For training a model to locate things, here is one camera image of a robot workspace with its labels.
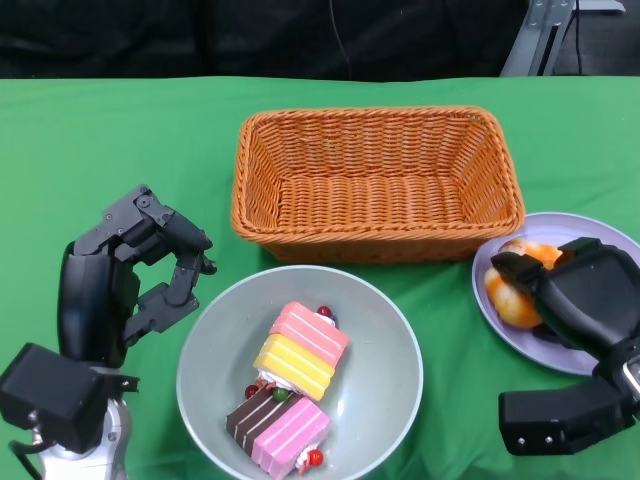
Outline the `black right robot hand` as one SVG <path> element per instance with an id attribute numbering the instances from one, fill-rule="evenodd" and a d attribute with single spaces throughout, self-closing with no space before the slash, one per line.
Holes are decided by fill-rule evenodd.
<path id="1" fill-rule="evenodd" d="M 524 297 L 539 320 L 567 344 L 599 362 L 625 362 L 639 350 L 639 266 L 598 238 L 559 247 L 553 266 L 503 251 L 491 267 Z"/>

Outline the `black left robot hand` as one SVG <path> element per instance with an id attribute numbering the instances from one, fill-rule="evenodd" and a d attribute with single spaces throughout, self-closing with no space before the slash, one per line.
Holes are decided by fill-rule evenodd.
<path id="1" fill-rule="evenodd" d="M 200 275 L 217 267 L 206 233 L 140 185 L 65 249 L 58 296 L 61 355 L 117 369 L 150 332 L 161 333 L 198 306 Z"/>

